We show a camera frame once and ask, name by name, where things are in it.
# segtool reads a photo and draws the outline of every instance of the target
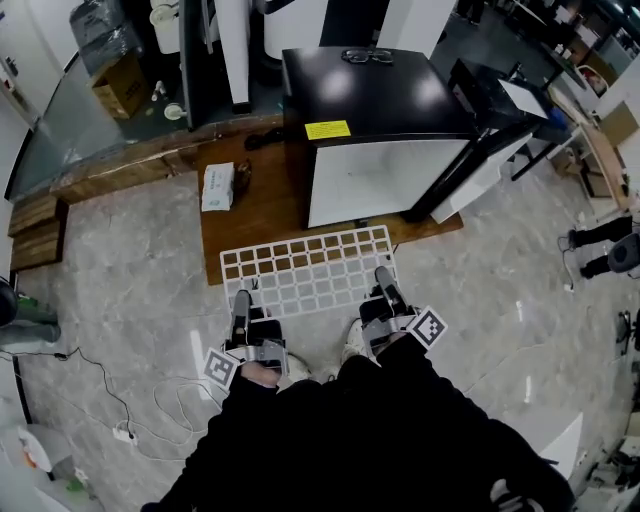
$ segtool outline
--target plastic grid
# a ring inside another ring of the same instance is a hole
[[[384,225],[223,251],[220,265],[229,310],[248,290],[262,316],[252,322],[362,303],[381,265],[397,279]]]

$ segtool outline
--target wooden board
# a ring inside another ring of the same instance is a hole
[[[15,237],[11,270],[26,270],[62,261],[66,219],[55,220]]]
[[[247,135],[248,133],[244,133],[200,146],[196,158],[200,207],[207,165],[225,162],[237,164],[249,158],[253,168],[248,190],[244,195],[234,198],[230,211],[200,212],[202,245],[210,285],[222,282],[221,251],[356,227],[354,222],[344,222],[302,229],[299,212],[303,207],[303,201],[294,193],[293,185],[287,176],[283,144],[245,152],[243,143]],[[437,224],[431,218],[410,224],[399,215],[383,215],[369,221],[370,226],[382,224],[389,229],[393,244],[455,231],[464,226],[458,214],[443,224]]]
[[[622,185],[624,183],[622,178],[623,170],[618,157],[613,151],[611,143],[604,133],[596,130],[593,126],[582,125],[581,128],[584,131],[589,146],[593,149],[593,154],[598,161],[600,172],[607,181],[611,197],[613,197],[618,208],[621,210],[628,210],[631,199],[626,196],[622,190]]]
[[[16,204],[11,214],[8,235],[16,237],[27,230],[66,217],[68,206],[53,196],[44,196]]]
[[[114,148],[82,160],[51,185],[51,195],[68,204],[193,171],[198,146],[256,128],[282,126],[282,115],[251,116],[181,131]]]

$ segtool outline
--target marble floor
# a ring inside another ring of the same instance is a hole
[[[431,352],[440,374],[494,417],[531,403],[579,410],[584,425],[574,471],[578,487],[590,463],[624,432],[632,395],[631,362],[617,359],[614,318],[640,306],[624,276],[563,289],[556,239],[590,210],[579,185],[549,164],[508,177],[463,212],[463,230],[403,244],[400,284],[417,305],[449,324]],[[574,268],[575,258],[569,254]],[[73,206],[61,264],[20,274],[20,287],[59,311],[65,349],[104,363],[114,391],[130,406],[139,451],[114,439],[125,411],[107,395],[101,371],[80,359],[23,357],[35,421],[63,432],[73,462],[109,512],[133,512],[159,499],[193,449],[154,404],[180,418],[180,379],[197,376],[194,344],[225,336],[229,316],[220,286],[208,287],[202,260],[195,174],[132,188]],[[287,319],[285,337],[316,374],[334,368],[356,308]],[[185,413],[203,429],[216,412],[198,388],[180,388]]]

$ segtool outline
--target electric cable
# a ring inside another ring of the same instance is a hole
[[[109,395],[111,395],[113,398],[115,398],[118,402],[120,402],[124,406],[124,410],[127,413],[127,432],[129,433],[129,439],[133,439],[134,438],[134,435],[131,432],[131,428],[129,427],[129,424],[131,423],[131,413],[129,412],[129,406],[127,405],[127,403],[122,398],[120,398],[118,395],[116,395],[115,393],[113,393],[109,389],[109,385],[107,383],[107,370],[105,370],[103,364],[99,363],[97,361],[92,361],[91,359],[85,357],[85,355],[82,353],[82,350],[80,349],[80,347],[76,347],[75,349],[73,349],[68,354],[63,354],[61,352],[54,352],[54,353],[48,353],[48,352],[9,352],[7,350],[2,350],[2,349],[0,349],[0,352],[2,352],[4,354],[8,354],[10,356],[47,356],[47,357],[55,357],[58,361],[62,361],[62,362],[68,361],[69,358],[71,358],[73,355],[78,354],[87,363],[90,363],[90,364],[92,364],[94,366],[98,366],[102,370],[102,379],[104,380],[104,388],[105,388],[106,392]]]
[[[60,360],[60,361],[66,361],[66,360],[68,359],[68,357],[70,357],[71,355],[73,355],[73,354],[75,354],[75,353],[76,353],[76,350],[74,350],[74,351],[70,352],[69,354],[52,354],[52,353],[47,353],[47,352],[16,352],[16,353],[13,353],[13,352],[8,352],[8,351],[6,351],[6,350],[1,350],[1,349],[0,349],[0,352],[5,353],[5,354],[8,354],[8,355],[11,355],[11,356],[18,356],[18,355],[42,355],[42,356],[51,356],[51,357],[58,356],[58,357],[56,357],[56,359],[58,359],[58,360]],[[0,356],[0,359],[2,359],[2,360],[4,360],[4,361],[7,361],[7,362],[9,362],[9,363],[11,363],[11,362],[12,362],[12,360],[11,360],[11,359],[8,359],[8,358],[3,357],[3,356]],[[80,412],[84,413],[84,414],[85,414],[86,416],[88,416],[90,419],[94,420],[94,421],[95,421],[95,422],[97,422],[97,423],[100,423],[102,426],[104,426],[106,429],[108,429],[108,430],[109,430],[109,432],[112,432],[112,427],[110,427],[109,425],[107,425],[104,421],[102,421],[102,420],[100,420],[100,419],[96,418],[95,416],[93,416],[93,415],[89,414],[89,413],[88,413],[86,410],[84,410],[82,407],[80,407],[80,406],[78,406],[78,405],[74,404],[74,403],[73,403],[73,402],[71,402],[70,400],[68,400],[68,399],[66,399],[65,397],[63,397],[61,394],[59,394],[59,393],[57,393],[57,392],[53,391],[50,387],[45,386],[45,385],[43,385],[43,384],[41,384],[41,383],[39,383],[39,382],[36,382],[36,381],[34,381],[34,380],[27,379],[27,378],[25,378],[23,375],[20,375],[20,374],[16,373],[15,371],[14,371],[13,373],[14,373],[14,375],[15,375],[17,378],[19,378],[21,381],[23,381],[23,382],[28,382],[29,384],[35,385],[35,386],[37,386],[37,387],[40,387],[40,388],[43,388],[43,389],[45,389],[45,390],[49,391],[49,392],[50,392],[51,394],[53,394],[54,396],[57,396],[58,398],[60,398],[60,399],[61,399],[61,400],[63,400],[64,402],[66,402],[67,404],[71,405],[71,406],[72,406],[72,407],[74,407],[75,409],[77,409],[77,410],[79,410]],[[178,388],[176,389],[176,400],[177,400],[177,402],[178,402],[178,406],[180,407],[180,412],[181,412],[182,416],[184,417],[185,421],[188,423],[188,425],[189,425],[189,427],[190,427],[190,428],[185,427],[185,426],[184,426],[184,425],[182,425],[179,421],[177,421],[177,420],[176,420],[176,419],[175,419],[171,414],[169,414],[169,413],[168,413],[168,412],[167,412],[167,411],[166,411],[166,410],[165,410],[165,409],[160,405],[160,403],[158,402],[158,398],[157,398],[157,394],[156,394],[156,390],[157,390],[158,386],[160,386],[161,384],[164,384],[164,383],[166,383],[166,382],[173,381],[173,380],[181,380],[181,381],[186,382],[185,384],[181,384],[180,386],[178,386]],[[166,416],[168,416],[168,417],[170,418],[170,420],[171,420],[174,424],[176,424],[179,428],[181,428],[181,429],[183,429],[183,430],[185,430],[185,431],[187,431],[187,432],[189,433],[189,437],[187,437],[187,439],[186,439],[185,441],[182,441],[182,442],[176,442],[176,441],[173,441],[172,439],[169,439],[169,438],[163,437],[163,436],[161,436],[161,435],[157,434],[156,432],[154,432],[153,430],[151,430],[151,429],[150,429],[149,427],[147,427],[146,425],[144,425],[144,424],[142,424],[142,423],[139,423],[139,422],[137,422],[137,421],[132,420],[132,419],[130,418],[130,416],[128,416],[128,417],[127,417],[127,419],[123,419],[123,420],[118,421],[118,422],[115,424],[115,428],[119,428],[119,427],[120,427],[120,425],[122,425],[123,423],[126,423],[126,424],[127,424],[127,426],[129,426],[129,425],[134,425],[134,426],[137,426],[137,427],[142,428],[143,430],[145,430],[146,432],[148,432],[152,437],[154,437],[154,438],[156,438],[156,439],[159,439],[159,440],[161,440],[161,441],[167,442],[167,443],[172,444],[173,446],[176,446],[176,447],[185,446],[185,445],[186,445],[186,444],[187,444],[187,443],[188,443],[188,442],[193,438],[193,436],[194,436],[194,435],[204,434],[205,432],[207,432],[207,430],[208,430],[208,429],[195,430],[195,428],[194,428],[194,426],[193,426],[193,423],[191,423],[191,421],[189,420],[189,418],[187,418],[186,413],[185,413],[185,411],[184,411],[184,405],[183,405],[183,403],[182,403],[182,399],[180,398],[180,395],[179,395],[179,391],[180,391],[180,389],[184,389],[184,388],[186,388],[186,387],[190,387],[190,386],[198,386],[198,387],[200,387],[200,388],[204,389],[205,393],[206,393],[207,395],[209,395],[209,398],[211,398],[211,400],[212,400],[212,401],[213,401],[213,403],[216,405],[216,407],[217,407],[220,411],[222,411],[222,405],[220,404],[220,402],[218,402],[218,400],[216,400],[216,399],[213,397],[213,395],[212,395],[212,394],[211,394],[211,392],[209,391],[208,387],[207,387],[207,386],[205,386],[205,385],[203,384],[203,382],[204,382],[204,383],[208,383],[209,381],[208,381],[208,380],[206,380],[206,379],[195,379],[195,378],[190,378],[190,377],[175,376],[175,377],[169,377],[169,378],[167,378],[167,379],[163,379],[163,380],[161,380],[160,382],[156,383],[156,385],[153,387],[153,397],[154,397],[154,402],[155,402],[155,404],[156,404],[156,407],[158,407],[158,409],[160,409],[160,411],[162,411]],[[133,435],[133,433],[132,433],[130,430],[128,430],[128,432],[129,432],[130,438],[131,438],[131,439],[134,439],[134,438],[135,438],[135,436]],[[157,462],[184,462],[184,461],[186,460],[186,459],[163,459],[163,458],[159,458],[159,457],[153,457],[153,456],[150,456],[150,455],[147,455],[146,453],[144,453],[142,450],[140,450],[140,448],[139,448],[138,446],[136,446],[136,449],[137,449],[138,453],[139,453],[142,457],[144,457],[144,458],[146,458],[146,459],[148,459],[148,460],[151,460],[151,461],[157,461]]]
[[[576,249],[575,247],[568,247],[566,249],[563,249],[562,247],[560,247],[560,240],[567,240],[568,242],[569,237],[559,236],[557,240],[557,244],[558,244],[558,250],[562,253],[562,265],[564,266],[564,270],[567,273],[567,276],[569,277],[569,283],[571,284],[571,289],[573,290],[574,289],[573,277],[571,277],[571,272],[569,271],[569,267],[567,266],[567,260],[565,259],[565,254],[567,254],[568,252],[574,252]]]

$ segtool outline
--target black table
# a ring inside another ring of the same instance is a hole
[[[499,80],[508,81],[507,74],[482,64],[458,59],[451,70],[449,87],[459,97],[462,95],[460,99],[467,110],[470,110],[474,115],[476,127],[481,133],[494,129],[502,130],[526,120],[534,121],[537,124],[533,136],[548,142],[548,144],[511,177],[512,181],[516,181],[545,158],[556,146],[564,144],[571,137],[571,131],[567,126],[561,126],[560,122],[551,117],[554,105],[543,90],[522,80],[511,80],[514,85],[523,87],[534,95],[549,119],[517,108]]]

